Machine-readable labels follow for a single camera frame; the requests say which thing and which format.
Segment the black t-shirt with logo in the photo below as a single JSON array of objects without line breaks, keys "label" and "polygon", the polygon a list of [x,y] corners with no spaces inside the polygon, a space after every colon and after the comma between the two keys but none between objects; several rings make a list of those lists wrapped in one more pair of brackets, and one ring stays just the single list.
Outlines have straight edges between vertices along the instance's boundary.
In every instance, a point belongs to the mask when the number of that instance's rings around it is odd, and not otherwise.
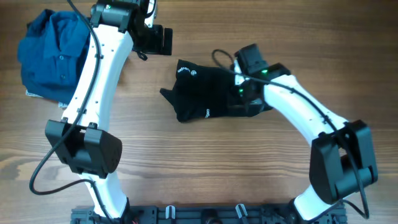
[{"label": "black t-shirt with logo", "polygon": [[162,88],[160,94],[173,106],[181,123],[202,118],[253,117],[272,109],[262,106],[260,99],[245,106],[235,77],[220,68],[180,59],[175,77],[174,87]]}]

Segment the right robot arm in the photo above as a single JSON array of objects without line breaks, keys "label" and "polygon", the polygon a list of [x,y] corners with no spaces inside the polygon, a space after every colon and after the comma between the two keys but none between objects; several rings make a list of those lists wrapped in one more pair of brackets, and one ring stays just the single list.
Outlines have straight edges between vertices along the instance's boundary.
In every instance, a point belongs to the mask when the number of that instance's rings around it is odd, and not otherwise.
[{"label": "right robot arm", "polygon": [[280,112],[310,146],[308,188],[296,196],[283,216],[290,223],[315,223],[339,205],[352,205],[348,197],[359,193],[357,212],[369,218],[365,187],[378,180],[371,130],[362,121],[348,121],[330,111],[306,91],[281,63],[269,65],[257,44],[239,49],[231,72],[245,107]]}]

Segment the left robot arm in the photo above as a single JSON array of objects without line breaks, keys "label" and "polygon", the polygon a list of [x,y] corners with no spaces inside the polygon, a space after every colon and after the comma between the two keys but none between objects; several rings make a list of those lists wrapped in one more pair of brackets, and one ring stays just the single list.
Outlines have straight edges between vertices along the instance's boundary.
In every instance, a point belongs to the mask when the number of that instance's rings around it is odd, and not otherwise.
[{"label": "left robot arm", "polygon": [[170,55],[170,28],[154,24],[156,1],[98,1],[87,22],[90,48],[77,88],[60,121],[48,121],[45,135],[60,162],[88,187],[93,223],[134,223],[116,173],[122,142],[109,133],[109,114],[123,66],[131,52]]}]

